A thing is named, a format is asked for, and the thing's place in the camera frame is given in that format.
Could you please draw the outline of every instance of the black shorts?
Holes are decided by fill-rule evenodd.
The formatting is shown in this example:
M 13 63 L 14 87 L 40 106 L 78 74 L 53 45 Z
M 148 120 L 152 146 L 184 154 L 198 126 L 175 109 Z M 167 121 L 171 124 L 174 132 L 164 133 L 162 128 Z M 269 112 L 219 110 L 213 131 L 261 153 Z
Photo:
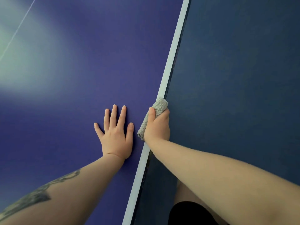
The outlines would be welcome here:
M 168 225 L 177 224 L 218 225 L 203 206 L 191 201 L 179 202 L 171 209 Z

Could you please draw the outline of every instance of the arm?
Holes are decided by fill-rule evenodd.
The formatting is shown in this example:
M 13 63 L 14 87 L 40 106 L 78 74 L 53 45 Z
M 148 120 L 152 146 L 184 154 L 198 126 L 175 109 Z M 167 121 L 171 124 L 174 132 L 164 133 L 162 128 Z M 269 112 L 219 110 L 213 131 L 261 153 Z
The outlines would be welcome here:
M 51 181 L 27 194 L 0 214 L 0 225 L 80 225 L 84 224 L 112 177 L 122 167 L 132 150 L 133 123 L 124 135 L 126 107 L 116 124 L 117 107 L 104 117 L 105 134 L 95 123 L 102 144 L 103 157 Z
M 260 168 L 169 142 L 169 111 L 150 109 L 145 140 L 180 181 L 231 225 L 299 224 L 300 187 Z

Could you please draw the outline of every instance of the leg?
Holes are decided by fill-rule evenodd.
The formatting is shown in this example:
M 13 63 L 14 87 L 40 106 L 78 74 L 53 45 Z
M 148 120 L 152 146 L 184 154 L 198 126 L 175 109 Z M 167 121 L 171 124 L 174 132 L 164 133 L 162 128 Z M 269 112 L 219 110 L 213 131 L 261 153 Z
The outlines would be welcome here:
M 174 204 L 177 204 L 182 201 L 192 201 L 202 205 L 207 211 L 209 211 L 209 213 L 213 216 L 213 218 L 219 225 L 227 225 L 226 221 L 224 221 L 211 208 L 209 208 L 201 199 L 199 199 L 199 197 L 197 197 L 185 184 L 183 184 L 181 181 L 178 180 L 177 192 L 175 194 Z

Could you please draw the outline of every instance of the cloth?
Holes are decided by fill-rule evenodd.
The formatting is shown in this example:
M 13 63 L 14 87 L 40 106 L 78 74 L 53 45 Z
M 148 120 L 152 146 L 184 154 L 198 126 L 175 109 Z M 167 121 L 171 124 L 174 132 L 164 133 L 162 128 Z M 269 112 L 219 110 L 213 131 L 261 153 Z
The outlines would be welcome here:
M 182 201 L 173 206 L 168 225 L 218 225 L 203 206 L 191 201 Z
M 158 117 L 167 109 L 168 102 L 167 102 L 167 100 L 165 100 L 163 98 L 158 98 L 152 107 L 155 109 L 155 114 L 156 114 L 155 117 Z M 145 133 L 145 129 L 146 129 L 146 126 L 148 123 L 148 113 L 149 112 L 147 112 L 146 117 L 144 118 L 144 121 L 143 121 L 139 131 L 137 132 L 137 136 L 139 138 L 141 138 L 141 140 L 143 140 L 143 141 L 145 141 L 144 133 Z

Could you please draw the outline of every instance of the white line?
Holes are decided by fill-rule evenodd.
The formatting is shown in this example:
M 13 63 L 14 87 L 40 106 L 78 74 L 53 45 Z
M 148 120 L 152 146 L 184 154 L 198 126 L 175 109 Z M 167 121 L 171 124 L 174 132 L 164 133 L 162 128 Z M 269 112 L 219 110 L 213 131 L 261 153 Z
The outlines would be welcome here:
M 170 77 L 170 73 L 171 73 L 171 69 L 172 69 L 172 65 L 173 65 L 173 61 L 175 58 L 175 54 L 176 54 L 176 49 L 177 49 L 177 45 L 179 42 L 179 38 L 180 38 L 180 34 L 181 34 L 181 30 L 183 27 L 183 23 L 185 20 L 185 15 L 188 9 L 188 3 L 190 0 L 183 0 L 182 3 L 182 7 L 181 7 L 181 11 L 179 14 L 179 18 L 178 18 L 178 22 L 177 22 L 177 26 L 175 29 L 175 33 L 174 33 L 174 37 L 173 37 L 173 41 L 171 44 L 171 48 L 169 51 L 169 56 L 167 59 L 167 63 L 165 66 L 165 70 L 163 72 L 163 77 L 161 79 L 161 83 L 160 83 L 160 87 L 159 87 L 159 91 L 157 94 L 157 98 L 158 97 L 164 97 L 166 89 L 167 89 L 167 84 L 169 81 L 169 77 Z M 135 178 L 133 181 L 133 185 L 132 185 L 132 189 L 131 189 L 131 193 L 129 196 L 129 200 L 128 200 L 128 204 L 127 204 L 127 208 L 125 211 L 125 215 L 124 215 L 124 219 L 123 219 L 123 223 L 122 225 L 130 225 L 132 217 L 133 217 L 133 212 L 135 209 L 135 205 L 137 202 L 137 197 L 140 191 L 140 187 L 141 187 L 141 183 L 142 183 L 142 179 L 144 176 L 144 171 L 146 168 L 146 164 L 147 164 L 147 160 L 148 160 L 148 156 L 149 156 L 149 152 L 150 152 L 150 148 L 148 147 L 148 145 L 146 143 L 144 143 L 144 147 L 142 150 L 142 154 L 140 157 L 140 161 L 137 167 L 137 172 L 135 174 Z
M 20 22 L 20 24 L 19 24 L 17 30 L 16 30 L 15 33 L 13 34 L 13 36 L 12 36 L 12 38 L 10 39 L 9 43 L 7 44 L 7 46 L 6 46 L 6 48 L 5 48 L 4 52 L 3 52 L 3 54 L 2 54 L 1 57 L 0 57 L 0 62 L 2 61 L 2 59 L 3 59 L 3 57 L 4 57 L 5 53 L 6 53 L 6 51 L 8 50 L 8 48 L 9 48 L 11 42 L 13 41 L 14 37 L 15 37 L 16 34 L 18 33 L 18 30 L 20 29 L 20 27 L 21 27 L 23 21 L 25 20 L 27 14 L 28 14 L 29 11 L 31 10 L 31 7 L 33 6 L 34 3 L 35 3 L 35 0 L 33 0 L 33 2 L 31 3 L 31 5 L 30 5 L 29 9 L 27 10 L 25 16 L 24 16 L 23 19 L 21 20 L 21 22 Z

